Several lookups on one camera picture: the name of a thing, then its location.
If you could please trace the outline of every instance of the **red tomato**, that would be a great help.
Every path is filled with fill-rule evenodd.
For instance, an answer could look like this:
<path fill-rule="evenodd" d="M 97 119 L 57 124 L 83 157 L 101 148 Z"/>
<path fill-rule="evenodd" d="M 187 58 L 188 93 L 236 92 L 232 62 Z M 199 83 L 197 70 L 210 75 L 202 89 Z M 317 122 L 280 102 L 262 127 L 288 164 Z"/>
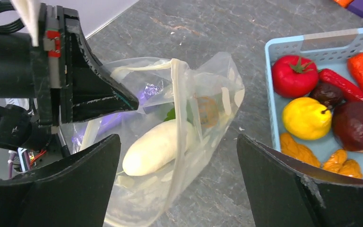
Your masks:
<path fill-rule="evenodd" d="M 286 55 L 272 66 L 273 88 L 285 98 L 299 98 L 310 93 L 319 81 L 317 66 L 310 59 Z"/>

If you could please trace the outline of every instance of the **green leaf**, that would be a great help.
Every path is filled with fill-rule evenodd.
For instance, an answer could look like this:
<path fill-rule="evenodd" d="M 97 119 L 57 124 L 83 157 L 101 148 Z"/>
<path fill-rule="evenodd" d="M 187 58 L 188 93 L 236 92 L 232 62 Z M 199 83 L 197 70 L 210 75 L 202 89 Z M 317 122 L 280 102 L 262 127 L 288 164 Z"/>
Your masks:
<path fill-rule="evenodd" d="M 176 119 L 176 112 L 174 110 L 174 107 L 166 114 L 166 118 L 164 120 L 164 122 Z"/>

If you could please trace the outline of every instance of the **ziplock bag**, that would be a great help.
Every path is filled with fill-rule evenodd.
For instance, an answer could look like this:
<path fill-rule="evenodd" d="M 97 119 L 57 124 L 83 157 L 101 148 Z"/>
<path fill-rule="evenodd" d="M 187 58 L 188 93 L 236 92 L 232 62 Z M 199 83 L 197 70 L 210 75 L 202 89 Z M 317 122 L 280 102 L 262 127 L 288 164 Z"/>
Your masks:
<path fill-rule="evenodd" d="M 121 158 L 105 222 L 112 226 L 149 226 L 209 163 L 244 98 L 242 78 L 225 52 L 197 70 L 178 59 L 150 57 L 115 61 L 103 67 L 139 97 L 140 106 L 133 112 L 75 124 L 73 149 L 77 152 L 107 135 L 119 134 Z M 157 130 L 159 124 L 172 127 Z M 150 130 L 156 130 L 154 136 L 140 140 Z M 136 146 L 134 143 L 143 142 L 137 153 L 144 153 L 147 160 L 140 167 L 149 168 L 163 158 L 158 155 L 161 152 L 171 161 L 149 174 L 127 175 L 123 167 L 138 165 L 141 158 L 134 154 L 126 165 L 125 155 L 132 145 Z"/>

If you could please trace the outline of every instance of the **dark brown fruit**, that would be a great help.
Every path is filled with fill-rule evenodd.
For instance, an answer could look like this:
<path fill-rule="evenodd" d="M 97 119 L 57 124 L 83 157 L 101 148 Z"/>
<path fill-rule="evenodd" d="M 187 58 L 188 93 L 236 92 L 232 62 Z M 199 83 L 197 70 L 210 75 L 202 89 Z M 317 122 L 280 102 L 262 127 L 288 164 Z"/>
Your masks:
<path fill-rule="evenodd" d="M 343 101 L 344 94 L 340 88 L 332 84 L 320 83 L 311 91 L 309 97 L 331 110 Z"/>
<path fill-rule="evenodd" d="M 363 102 L 337 106 L 333 112 L 332 130 L 343 149 L 363 151 Z"/>

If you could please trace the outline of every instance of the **blue object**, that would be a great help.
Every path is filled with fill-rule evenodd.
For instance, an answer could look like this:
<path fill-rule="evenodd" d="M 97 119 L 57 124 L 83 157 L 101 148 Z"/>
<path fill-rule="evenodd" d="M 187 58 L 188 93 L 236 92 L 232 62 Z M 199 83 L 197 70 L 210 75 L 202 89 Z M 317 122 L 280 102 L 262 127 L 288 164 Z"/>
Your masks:
<path fill-rule="evenodd" d="M 267 42 L 265 56 L 273 149 L 279 152 L 281 150 L 279 134 L 286 132 L 282 122 L 282 111 L 291 99 L 282 98 L 274 92 L 272 64 L 284 55 L 298 54 L 313 60 L 318 69 L 331 69 L 355 83 L 347 70 L 347 59 L 359 52 L 363 52 L 363 28 L 277 38 Z M 298 143 L 308 146 L 322 163 L 341 148 L 335 141 L 332 132 L 319 140 L 300 140 L 296 137 L 294 139 Z M 363 154 L 349 152 L 348 157 L 360 164 L 363 173 Z"/>

